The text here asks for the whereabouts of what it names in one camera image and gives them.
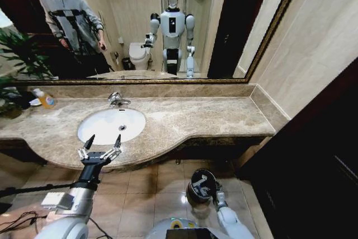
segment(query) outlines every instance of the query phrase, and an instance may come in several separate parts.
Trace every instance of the soap bottle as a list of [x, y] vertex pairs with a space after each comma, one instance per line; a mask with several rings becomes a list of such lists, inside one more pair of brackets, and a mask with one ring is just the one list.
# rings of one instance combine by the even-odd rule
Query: soap bottle
[[34, 94], [38, 97], [41, 104], [46, 109], [52, 109], [55, 106], [55, 100], [52, 96], [46, 92], [42, 92], [40, 89], [34, 89]]

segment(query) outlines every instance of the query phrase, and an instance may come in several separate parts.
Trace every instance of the white sink basin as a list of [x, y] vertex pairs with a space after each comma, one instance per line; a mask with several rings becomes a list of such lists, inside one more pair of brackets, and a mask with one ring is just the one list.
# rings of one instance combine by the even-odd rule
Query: white sink basin
[[113, 145], [119, 134], [121, 142], [139, 135], [145, 127], [145, 117], [133, 109], [108, 109], [87, 117], [78, 128], [78, 138], [85, 142], [94, 134], [94, 145]]

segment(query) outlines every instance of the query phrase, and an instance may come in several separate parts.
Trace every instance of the gold mirror frame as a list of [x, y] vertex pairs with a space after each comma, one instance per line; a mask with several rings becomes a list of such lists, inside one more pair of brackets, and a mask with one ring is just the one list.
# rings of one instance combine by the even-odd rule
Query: gold mirror frame
[[248, 83], [259, 64], [267, 46], [269, 45], [274, 33], [283, 18], [291, 0], [281, 0], [274, 17], [272, 18], [268, 29], [256, 51], [256, 54], [251, 62], [251, 65], [246, 72], [244, 78], [231, 79], [210, 79], [210, 78], [194, 78], [194, 79], [61, 79], [53, 81], [36, 81], [36, 80], [20, 80], [14, 81], [11, 84], [14, 86], [28, 86], [28, 85], [129, 85], [129, 84], [238, 84]]

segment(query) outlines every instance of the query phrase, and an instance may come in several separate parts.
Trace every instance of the wire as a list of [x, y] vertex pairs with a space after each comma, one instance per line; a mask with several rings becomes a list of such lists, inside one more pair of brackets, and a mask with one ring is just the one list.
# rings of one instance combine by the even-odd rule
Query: wire
[[[21, 222], [18, 223], [18, 221], [20, 221], [21, 219], [27, 217], [28, 215], [34, 215], [34, 216], [33, 216], [33, 217], [26, 218], [26, 219], [24, 219], [23, 221], [21, 221]], [[5, 233], [5, 232], [9, 232], [9, 231], [14, 231], [14, 230], [16, 230], [20, 225], [24, 224], [24, 223], [27, 222], [27, 221], [30, 221], [29, 226], [31, 226], [32, 224], [35, 224], [36, 233], [39, 233], [38, 228], [37, 228], [37, 219], [39, 219], [39, 218], [46, 218], [46, 217], [47, 217], [47, 215], [39, 216], [36, 211], [24, 212], [24, 213], [22, 213], [17, 219], [15, 219], [14, 221], [1, 223], [0, 226], [5, 225], [5, 224], [9, 224], [9, 225], [8, 225], [6, 228], [0, 230], [0, 234], [1, 234], [1, 233]]]
[[100, 236], [100, 237], [97, 237], [96, 239], [100, 239], [100, 238], [103, 238], [103, 237], [106, 237], [107, 239], [113, 239], [113, 237], [109, 236], [108, 233], [106, 233], [104, 230], [101, 229], [101, 227], [92, 219], [92, 218], [89, 218], [96, 226], [97, 228], [104, 233], [104, 235]]

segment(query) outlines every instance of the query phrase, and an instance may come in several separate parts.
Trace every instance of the man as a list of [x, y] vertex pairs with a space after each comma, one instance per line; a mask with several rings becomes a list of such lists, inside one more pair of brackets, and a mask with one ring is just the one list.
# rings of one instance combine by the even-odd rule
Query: man
[[103, 24], [85, 0], [40, 0], [46, 22], [62, 46], [81, 64], [79, 77], [109, 72]]

